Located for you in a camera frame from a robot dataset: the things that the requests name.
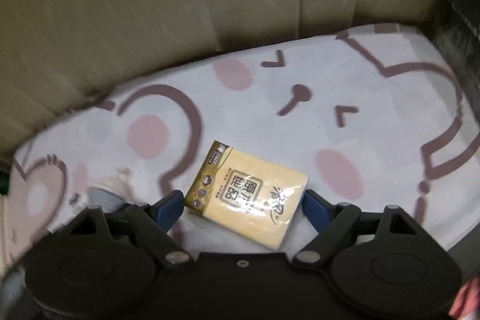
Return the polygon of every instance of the pocket tissue packet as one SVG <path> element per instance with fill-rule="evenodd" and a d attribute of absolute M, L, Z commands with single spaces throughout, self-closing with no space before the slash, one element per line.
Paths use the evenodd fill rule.
<path fill-rule="evenodd" d="M 215 141 L 185 197 L 185 206 L 277 250 L 307 179 L 300 172 Z"/>

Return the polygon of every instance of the cartoon bear face print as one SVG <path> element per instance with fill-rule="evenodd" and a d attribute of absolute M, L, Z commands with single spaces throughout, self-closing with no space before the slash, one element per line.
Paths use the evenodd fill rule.
<path fill-rule="evenodd" d="M 254 67 L 255 61 L 264 68 L 254 75 L 264 84 L 271 113 L 277 116 L 269 124 L 270 136 L 283 134 L 279 145 L 258 147 L 261 140 L 272 139 L 256 123 L 257 129 L 246 132 L 255 140 L 245 140 L 248 151 L 278 163 L 288 155 L 285 164 L 309 174 L 309 187 L 333 202 L 348 200 L 374 211 L 400 204 L 442 236 L 434 229 L 441 219 L 458 216 L 468 204 L 468 190 L 445 198 L 447 184 L 462 175 L 478 176 L 478 163 L 471 158 L 480 144 L 478 125 L 452 71 L 438 54 L 420 61 L 413 50 L 405 49 L 410 45 L 407 39 L 402 42 L 398 35 L 344 33 L 330 42 L 321 39 L 328 48 L 319 51 L 320 58 L 315 55 L 318 41 L 312 39 L 276 50 L 274 56 L 269 51 L 268 60 L 259 61 L 265 53 L 222 60 L 222 68 L 241 68 L 239 63 Z M 295 69 L 287 70 L 288 65 Z M 232 74 L 217 72 L 217 77 Z M 224 85 L 231 89 L 232 83 Z M 270 157 L 267 149 L 273 151 Z M 297 156 L 296 150 L 308 159 Z M 429 195 L 435 187 L 437 194 Z"/>
<path fill-rule="evenodd" d="M 131 171 L 136 202 L 186 192 L 219 140 L 308 174 L 308 186 L 333 203 L 368 211 L 399 204 L 432 232 L 449 181 L 478 168 L 472 156 L 480 137 L 474 121 L 465 123 L 470 108 L 440 55 L 422 62 L 409 47 L 401 35 L 344 33 L 132 81 L 65 125 L 68 142 L 53 147 L 69 168 L 62 202 L 77 202 L 121 167 Z M 455 211 L 466 202 L 450 201 Z M 28 201 L 16 202 L 16 213 L 26 214 Z M 68 206 L 60 209 L 58 221 L 71 218 Z M 292 231 L 281 248 L 288 253 L 314 234 L 302 214 Z M 193 253 L 265 251 L 188 211 L 171 233 Z"/>

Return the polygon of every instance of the pink cheek circle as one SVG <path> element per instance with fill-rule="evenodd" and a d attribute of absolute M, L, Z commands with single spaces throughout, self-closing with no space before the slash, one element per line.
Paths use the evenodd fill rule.
<path fill-rule="evenodd" d="M 364 195 L 362 178 L 345 155 L 333 150 L 322 150 L 315 156 L 315 165 L 323 180 L 337 195 L 351 201 Z"/>
<path fill-rule="evenodd" d="M 143 115 L 128 129 L 127 143 L 143 159 L 158 157 L 169 143 L 170 132 L 155 115 Z"/>
<path fill-rule="evenodd" d="M 230 90 L 245 91 L 251 86 L 251 72 L 240 60 L 220 60 L 213 64 L 213 70 L 222 85 Z"/>
<path fill-rule="evenodd" d="M 84 163 L 80 163 L 71 173 L 73 192 L 82 194 L 87 190 L 88 171 Z"/>

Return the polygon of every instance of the bear eye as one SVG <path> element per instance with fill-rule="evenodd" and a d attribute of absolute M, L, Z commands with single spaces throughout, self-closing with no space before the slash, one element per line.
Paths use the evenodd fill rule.
<path fill-rule="evenodd" d="M 345 113 L 358 113 L 359 109 L 356 106 L 340 106 L 337 105 L 335 107 L 335 117 L 337 118 L 337 125 L 339 128 L 343 128 L 345 126 Z"/>

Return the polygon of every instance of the metal rivet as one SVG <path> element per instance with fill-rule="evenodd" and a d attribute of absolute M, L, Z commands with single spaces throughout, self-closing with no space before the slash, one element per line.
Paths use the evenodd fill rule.
<path fill-rule="evenodd" d="M 243 269 L 245 267 L 248 267 L 250 265 L 250 262 L 248 260 L 242 259 L 237 262 L 238 267 L 242 267 Z"/>
<path fill-rule="evenodd" d="M 320 254 L 315 251 L 302 251 L 297 254 L 297 259 L 302 263 L 316 263 L 320 258 Z"/>
<path fill-rule="evenodd" d="M 165 259 L 171 264 L 182 264 L 190 260 L 190 255 L 183 251 L 172 251 L 165 256 Z"/>

